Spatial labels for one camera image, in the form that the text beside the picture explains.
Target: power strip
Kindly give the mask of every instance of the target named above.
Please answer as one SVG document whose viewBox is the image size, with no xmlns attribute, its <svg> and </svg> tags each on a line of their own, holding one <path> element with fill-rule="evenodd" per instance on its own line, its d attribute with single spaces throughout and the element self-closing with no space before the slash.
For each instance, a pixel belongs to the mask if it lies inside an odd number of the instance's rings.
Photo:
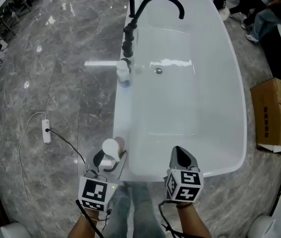
<svg viewBox="0 0 281 238">
<path fill-rule="evenodd" d="M 46 132 L 46 129 L 50 129 L 50 119 L 42 120 L 42 135 L 43 142 L 50 143 L 51 142 L 51 131 Z"/>
</svg>

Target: gray marble floor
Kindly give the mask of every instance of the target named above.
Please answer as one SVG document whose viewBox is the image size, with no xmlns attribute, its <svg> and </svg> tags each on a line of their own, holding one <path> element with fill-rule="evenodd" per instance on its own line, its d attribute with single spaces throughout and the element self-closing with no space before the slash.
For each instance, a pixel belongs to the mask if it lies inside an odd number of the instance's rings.
<svg viewBox="0 0 281 238">
<path fill-rule="evenodd" d="M 37 0 L 32 12 L 14 26 L 0 70 L 0 197 L 12 221 L 19 221 L 33 237 L 66 237 L 79 212 L 77 156 L 53 136 L 42 141 L 45 111 L 52 127 L 79 151 L 99 148 L 112 133 L 115 68 L 91 61 L 119 59 L 128 0 Z M 227 0 L 228 6 L 237 0 Z M 268 214 L 281 182 L 281 156 L 255 149 L 255 124 L 249 89 L 270 78 L 260 46 L 244 38 L 238 20 L 225 22 L 240 66 L 247 106 L 248 145 L 244 164 L 236 172 L 205 179 L 196 208 L 217 237 L 245 237 L 260 214 Z M 162 183 L 150 184 L 157 205 Z M 180 230 L 176 210 L 165 208 L 167 218 Z"/>
</svg>

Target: white bottle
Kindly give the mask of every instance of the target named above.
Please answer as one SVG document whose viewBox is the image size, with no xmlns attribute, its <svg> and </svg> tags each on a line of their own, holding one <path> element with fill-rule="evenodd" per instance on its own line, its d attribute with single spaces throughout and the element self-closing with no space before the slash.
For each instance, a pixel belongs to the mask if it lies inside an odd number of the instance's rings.
<svg viewBox="0 0 281 238">
<path fill-rule="evenodd" d="M 121 59 L 116 63 L 117 77 L 122 87 L 130 86 L 130 61 L 128 59 Z"/>
</svg>

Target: bathtub faucet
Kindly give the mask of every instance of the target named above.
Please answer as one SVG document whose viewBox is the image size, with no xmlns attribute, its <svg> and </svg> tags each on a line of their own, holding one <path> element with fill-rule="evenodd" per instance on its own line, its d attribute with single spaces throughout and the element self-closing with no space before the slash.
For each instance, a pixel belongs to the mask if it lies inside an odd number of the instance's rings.
<svg viewBox="0 0 281 238">
<path fill-rule="evenodd" d="M 147 3 L 152 0 L 143 0 L 141 5 L 139 6 L 135 16 L 131 20 L 131 22 L 124 28 L 125 33 L 125 41 L 122 44 L 123 55 L 126 58 L 130 58 L 133 55 L 132 51 L 132 41 L 134 40 L 134 29 L 137 28 L 137 21 L 143 12 L 144 8 L 146 7 Z M 182 4 L 178 0 L 168 0 L 173 2 L 179 9 L 179 19 L 184 18 L 184 8 Z"/>
<path fill-rule="evenodd" d="M 143 0 L 141 5 L 139 6 L 134 18 L 131 20 L 130 22 L 130 26 L 133 29 L 137 28 L 137 21 L 141 15 L 141 13 L 143 12 L 144 8 L 146 7 L 147 3 L 149 3 L 152 0 Z M 178 0 L 168 0 L 170 2 L 173 2 L 179 9 L 179 19 L 183 19 L 184 18 L 184 8 L 182 6 L 182 4 L 178 1 Z"/>
</svg>

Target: freestanding bathtub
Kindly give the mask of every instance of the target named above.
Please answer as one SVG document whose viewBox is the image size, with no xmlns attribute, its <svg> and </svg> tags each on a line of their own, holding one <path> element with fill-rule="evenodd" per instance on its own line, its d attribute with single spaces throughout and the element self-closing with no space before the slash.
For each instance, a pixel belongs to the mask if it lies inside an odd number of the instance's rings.
<svg viewBox="0 0 281 238">
<path fill-rule="evenodd" d="M 128 151 L 121 180 L 162 181 L 177 145 L 205 177 L 245 158 L 245 97 L 228 33 L 211 0 L 179 1 L 183 20 L 172 2 L 154 0 L 134 31 L 132 86 L 117 84 L 114 115 L 113 135 Z"/>
</svg>

